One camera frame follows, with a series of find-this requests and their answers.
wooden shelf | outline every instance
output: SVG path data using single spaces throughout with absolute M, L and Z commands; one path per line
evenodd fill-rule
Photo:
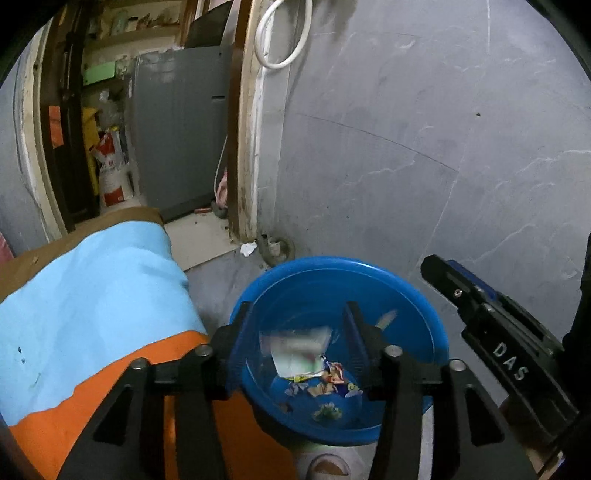
M 86 52 L 100 50 L 101 48 L 112 47 L 122 43 L 130 43 L 137 40 L 146 40 L 147 38 L 174 37 L 179 29 L 179 25 L 170 25 L 168 27 L 143 28 L 131 32 L 123 32 L 119 35 L 106 37 L 101 40 L 92 40 L 85 46 Z
M 105 0 L 104 5 L 108 8 L 125 8 L 134 5 L 159 4 L 160 2 L 180 2 L 181 0 Z

pink object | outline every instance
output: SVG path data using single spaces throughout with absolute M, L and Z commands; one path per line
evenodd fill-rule
M 223 171 L 223 177 L 220 180 L 220 185 L 217 186 L 216 203 L 220 208 L 226 208 L 228 201 L 228 169 Z
M 0 265 L 14 258 L 3 234 L 0 233 Z

marble tile wall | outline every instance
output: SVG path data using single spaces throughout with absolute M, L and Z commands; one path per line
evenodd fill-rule
M 290 71 L 274 229 L 299 255 L 361 258 L 412 282 L 451 355 L 500 401 L 418 266 L 455 258 L 564 335 L 591 231 L 589 80 L 525 0 L 314 6 Z

doorframe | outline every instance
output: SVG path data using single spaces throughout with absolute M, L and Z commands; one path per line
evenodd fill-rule
M 20 119 L 20 134 L 17 142 L 20 144 L 21 161 L 27 168 L 31 190 L 43 217 L 42 224 L 48 242 L 67 234 L 66 225 L 51 186 L 41 130 L 40 92 L 43 55 L 52 22 L 53 19 L 49 20 L 29 43 L 22 77 L 19 75 L 20 78 L 17 78 L 22 88 L 18 90 L 19 98 L 15 99 L 15 109 L 18 110 L 15 114 Z

gray wall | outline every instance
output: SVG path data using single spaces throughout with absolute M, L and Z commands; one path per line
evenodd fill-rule
M 22 64 L 24 56 L 25 53 L 21 56 Z M 29 193 L 28 184 L 25 186 L 28 179 L 24 163 L 24 174 L 19 169 L 12 108 L 17 68 L 18 64 L 0 87 L 0 232 L 15 255 L 47 243 L 40 211 Z
M 290 72 L 275 231 L 299 255 L 408 279 L 499 401 L 418 266 L 455 258 L 564 335 L 591 231 L 590 82 L 525 0 L 314 5 Z

